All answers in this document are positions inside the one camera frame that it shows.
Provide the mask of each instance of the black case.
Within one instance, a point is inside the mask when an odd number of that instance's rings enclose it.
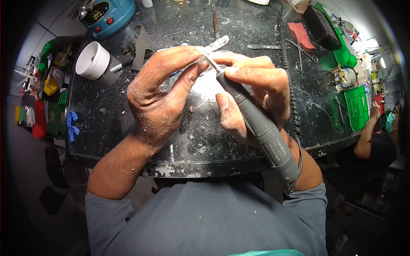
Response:
[[[318,44],[331,51],[342,47],[334,27],[320,10],[308,5],[302,16]]]

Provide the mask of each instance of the black marble workbench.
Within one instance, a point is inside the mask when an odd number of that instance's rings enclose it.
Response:
[[[75,125],[80,129],[80,134],[74,142],[68,143],[72,160],[92,168],[135,127],[128,108],[126,90],[137,71],[131,70],[131,67],[114,73],[109,70],[133,58],[130,52],[122,53],[122,45],[137,24],[144,25],[155,50],[182,43],[206,46],[215,40],[208,0],[181,3],[172,0],[156,1],[152,8],[138,9],[125,28],[100,42],[111,54],[104,75],[95,81],[76,74],[73,76],[68,90],[69,102],[66,111],[75,111],[78,114],[79,119]],[[278,3],[261,6],[245,0],[221,0],[216,1],[216,9],[220,35],[228,35],[230,38],[229,43],[221,50],[230,50],[250,57],[267,55],[276,67],[283,67],[280,50],[247,48],[248,44],[279,44]],[[287,4],[284,4],[282,17],[285,37],[296,41],[287,23],[304,23],[304,20]],[[334,96],[338,95],[345,105],[343,93],[337,93],[334,85],[328,84],[332,77],[329,72],[325,73],[328,69],[324,62],[332,52],[319,46],[309,29],[306,30],[317,47],[312,53],[319,58],[319,64],[312,62],[302,53],[304,71],[297,72],[294,68],[298,60],[297,48],[287,44],[290,47],[287,53],[291,66],[289,73],[302,124],[302,146],[316,158],[356,142],[358,137],[354,136],[350,129],[347,116],[344,116],[346,124],[342,124],[333,101]],[[183,33],[164,38],[165,35],[178,31]],[[86,36],[82,47],[90,41],[91,37]],[[264,157],[257,149],[238,144],[222,129],[215,101],[215,93],[222,88],[212,81],[212,72],[214,71],[206,72],[193,86],[185,105],[180,129],[152,158],[152,162],[142,172],[143,176],[217,177],[267,170]],[[169,90],[179,74],[170,77],[160,88]]]

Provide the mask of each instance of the scissors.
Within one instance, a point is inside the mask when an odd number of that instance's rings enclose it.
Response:
[[[294,46],[296,46],[298,48],[299,51],[299,61],[296,62],[296,70],[299,72],[303,71],[303,67],[302,67],[302,56],[301,56],[301,51],[304,52],[310,59],[312,59],[315,63],[319,63],[319,60],[316,56],[314,55],[310,55],[308,54],[302,47],[301,47],[301,43],[299,42],[299,39],[296,37],[296,41],[298,42],[297,44],[295,44],[294,42],[292,42],[291,40],[285,38],[286,40],[288,40],[291,44],[293,44]]]

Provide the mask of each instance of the person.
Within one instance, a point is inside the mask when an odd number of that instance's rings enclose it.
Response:
[[[360,198],[371,174],[385,172],[396,160],[396,146],[384,132],[373,132],[380,118],[380,106],[373,102],[370,118],[357,143],[352,144],[336,155],[337,168],[324,170],[324,175],[337,190],[350,199]]]
[[[180,46],[155,53],[129,84],[127,98],[138,125],[91,172],[85,196],[92,255],[326,255],[327,198],[320,168],[303,150],[295,192],[283,204],[247,182],[192,182],[160,189],[131,219],[124,197],[144,165],[178,129],[191,86],[208,68],[193,63],[201,53]],[[234,53],[212,56],[230,67],[226,76],[250,84],[269,111],[299,162],[297,143],[282,129],[290,115],[287,73],[266,57]],[[185,69],[169,92],[159,92],[167,77]],[[221,125],[240,143],[252,138],[229,93],[216,100]]]
[[[399,109],[400,103],[398,102],[386,118],[386,132],[396,145],[399,143]]]

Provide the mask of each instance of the chair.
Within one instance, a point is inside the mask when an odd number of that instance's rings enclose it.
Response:
[[[40,194],[40,203],[48,214],[56,215],[67,194],[68,192],[61,195],[52,187],[46,186]]]
[[[66,183],[64,177],[63,165],[60,162],[58,150],[55,147],[46,147],[44,150],[46,156],[46,170],[50,178],[52,187],[46,186],[40,194],[40,203],[50,215],[56,215],[61,205],[64,203],[68,191],[64,195],[54,190],[54,186],[60,189],[68,189],[70,186]]]

